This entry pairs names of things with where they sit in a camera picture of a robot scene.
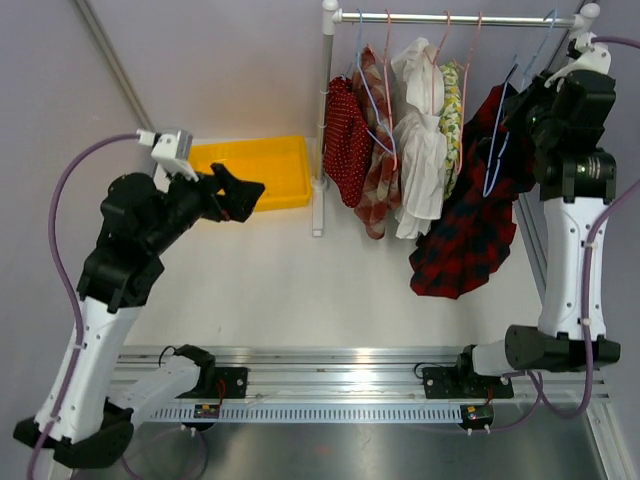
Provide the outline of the pink wire hanger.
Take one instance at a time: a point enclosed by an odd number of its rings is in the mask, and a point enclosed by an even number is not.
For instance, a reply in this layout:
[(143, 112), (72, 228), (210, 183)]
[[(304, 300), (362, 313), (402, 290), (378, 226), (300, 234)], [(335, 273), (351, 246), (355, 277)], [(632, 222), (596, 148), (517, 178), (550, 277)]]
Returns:
[(458, 136), (458, 141), (459, 141), (459, 150), (458, 150), (458, 158), (457, 161), (455, 163), (455, 167), (456, 167), (456, 174), (459, 175), (462, 171), (463, 168), (463, 164), (464, 164), (464, 142), (463, 142), (463, 138), (464, 138), (464, 130), (465, 130), (465, 124), (466, 124), (466, 108), (467, 108), (467, 101), (468, 101), (468, 97), (469, 97), (469, 76), (470, 76), (470, 71), (472, 68), (472, 63), (473, 63), (473, 59), (474, 59), (474, 55), (475, 55), (475, 50), (477, 48), (478, 45), (478, 41), (479, 41), (479, 36), (481, 33), (481, 30), (483, 28), (483, 21), (484, 21), (484, 14), (482, 11), (478, 12), (478, 16), (477, 16), (477, 26), (476, 26), (476, 31), (473, 37), (473, 42), (471, 44), (471, 47), (469, 49), (467, 58), (466, 58), (466, 63), (464, 64), (463, 67), (463, 82), (462, 82), (462, 95), (461, 95), (461, 125), (460, 125), (460, 129), (459, 129), (459, 136)]

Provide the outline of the lemon print skirt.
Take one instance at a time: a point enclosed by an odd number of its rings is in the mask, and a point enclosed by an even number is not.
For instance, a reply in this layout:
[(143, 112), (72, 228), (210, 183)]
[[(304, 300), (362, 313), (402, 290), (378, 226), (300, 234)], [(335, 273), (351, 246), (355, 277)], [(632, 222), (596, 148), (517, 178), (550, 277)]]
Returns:
[(444, 162), (445, 183), (443, 199), (452, 195), (458, 178), (460, 133), (462, 128), (462, 91), (460, 69), (455, 61), (440, 66), (444, 85), (444, 103), (440, 111), (439, 128), (447, 141)]

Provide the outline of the dark red plaid skirt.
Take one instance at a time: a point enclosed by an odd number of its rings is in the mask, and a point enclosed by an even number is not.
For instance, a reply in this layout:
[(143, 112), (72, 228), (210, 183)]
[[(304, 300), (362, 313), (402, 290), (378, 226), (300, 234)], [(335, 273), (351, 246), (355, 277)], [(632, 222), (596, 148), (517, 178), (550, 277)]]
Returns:
[(493, 87), (465, 124), (455, 189), (409, 256), (417, 295), (457, 299), (486, 284), (510, 255), (513, 204), (535, 185), (532, 143), (495, 124), (500, 101), (516, 94), (510, 84)]

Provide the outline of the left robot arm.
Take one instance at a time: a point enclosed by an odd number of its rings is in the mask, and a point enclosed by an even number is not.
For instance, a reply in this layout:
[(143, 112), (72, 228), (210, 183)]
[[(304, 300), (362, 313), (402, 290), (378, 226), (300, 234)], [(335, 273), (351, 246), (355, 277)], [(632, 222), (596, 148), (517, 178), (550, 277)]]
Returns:
[(124, 393), (107, 394), (124, 341), (164, 271), (162, 254), (200, 219), (245, 222), (264, 192), (263, 184), (240, 180), (220, 163), (193, 180), (174, 175), (167, 191), (142, 173), (114, 180), (100, 205), (96, 247), (72, 294), (81, 318), (62, 366), (73, 372), (59, 372), (46, 403), (17, 423), (14, 438), (51, 451), (70, 469), (107, 468), (167, 402), (221, 392), (214, 355), (183, 345)]

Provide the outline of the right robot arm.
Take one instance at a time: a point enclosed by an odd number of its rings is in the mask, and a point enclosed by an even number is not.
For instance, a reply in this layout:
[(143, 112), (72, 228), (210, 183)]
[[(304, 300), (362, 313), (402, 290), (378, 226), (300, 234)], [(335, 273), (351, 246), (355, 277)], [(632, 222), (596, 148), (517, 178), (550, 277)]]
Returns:
[(536, 326), (512, 325), (503, 340), (469, 345), (458, 356), (456, 389), (476, 396), (511, 384), (521, 371), (580, 372), (615, 364), (619, 343), (608, 339), (600, 307), (604, 214), (616, 197), (616, 162), (599, 148), (616, 100), (610, 76), (545, 71), (506, 100), (511, 141), (533, 148), (548, 234), (545, 295)]

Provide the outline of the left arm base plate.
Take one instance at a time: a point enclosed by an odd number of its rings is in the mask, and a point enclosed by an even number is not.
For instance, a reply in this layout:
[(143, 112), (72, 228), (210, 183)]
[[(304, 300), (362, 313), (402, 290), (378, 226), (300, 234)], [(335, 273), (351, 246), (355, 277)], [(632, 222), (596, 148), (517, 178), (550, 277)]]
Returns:
[(244, 399), (248, 387), (246, 367), (212, 367), (202, 376), (194, 395), (197, 398)]

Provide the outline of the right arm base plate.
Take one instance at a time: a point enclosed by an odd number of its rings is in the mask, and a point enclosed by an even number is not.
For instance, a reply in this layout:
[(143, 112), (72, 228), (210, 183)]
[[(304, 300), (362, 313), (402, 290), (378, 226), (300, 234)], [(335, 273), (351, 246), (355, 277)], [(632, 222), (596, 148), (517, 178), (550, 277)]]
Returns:
[(425, 396), (430, 400), (450, 399), (512, 399), (510, 380), (462, 373), (456, 367), (425, 367), (422, 369)]

